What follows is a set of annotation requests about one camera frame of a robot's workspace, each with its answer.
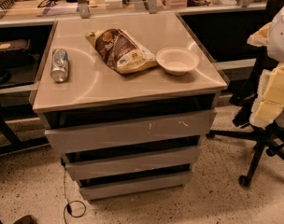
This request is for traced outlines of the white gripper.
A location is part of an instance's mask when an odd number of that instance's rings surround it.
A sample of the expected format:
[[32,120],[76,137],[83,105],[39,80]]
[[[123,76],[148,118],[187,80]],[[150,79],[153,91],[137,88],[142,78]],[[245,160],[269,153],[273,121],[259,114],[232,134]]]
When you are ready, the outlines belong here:
[[284,128],[284,63],[272,71],[263,70],[257,93],[251,108],[250,124],[264,129],[276,120],[276,124]]

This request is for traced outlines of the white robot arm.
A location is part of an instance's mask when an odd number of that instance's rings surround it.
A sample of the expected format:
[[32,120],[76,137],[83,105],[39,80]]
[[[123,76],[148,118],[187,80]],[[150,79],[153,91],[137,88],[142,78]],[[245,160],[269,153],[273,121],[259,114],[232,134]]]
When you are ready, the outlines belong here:
[[268,57],[278,61],[271,72],[263,71],[258,97],[251,108],[250,123],[264,129],[284,109],[284,7],[271,22],[251,35],[247,43],[255,47],[266,46]]

